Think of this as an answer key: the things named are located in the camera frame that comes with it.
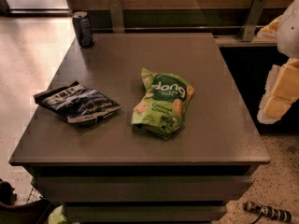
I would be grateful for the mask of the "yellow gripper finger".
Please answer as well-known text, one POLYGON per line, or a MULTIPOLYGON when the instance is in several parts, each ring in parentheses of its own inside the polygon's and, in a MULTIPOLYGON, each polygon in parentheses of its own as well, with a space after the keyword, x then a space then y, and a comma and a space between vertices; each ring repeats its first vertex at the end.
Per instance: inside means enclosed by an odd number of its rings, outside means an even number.
POLYGON ((274 64, 264 90, 257 120, 262 124, 273 124, 281 120, 299 99, 299 60, 289 59, 282 66, 274 64))
POLYGON ((259 32, 257 33, 257 36, 260 38, 276 39, 277 32, 278 32, 278 25, 279 25, 281 18, 282 18, 282 16, 278 16, 275 19, 273 19, 270 23, 268 23, 262 29, 259 30, 259 32))

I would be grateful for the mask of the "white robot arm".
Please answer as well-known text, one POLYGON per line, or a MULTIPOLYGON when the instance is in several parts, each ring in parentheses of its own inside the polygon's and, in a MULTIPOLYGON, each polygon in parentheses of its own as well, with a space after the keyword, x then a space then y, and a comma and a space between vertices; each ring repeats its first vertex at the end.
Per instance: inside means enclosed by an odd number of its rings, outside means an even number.
POLYGON ((278 51, 288 57, 282 66, 272 65, 259 104, 257 120, 262 124, 273 124, 281 120, 299 99, 299 0, 294 0, 257 36, 275 39, 278 51))

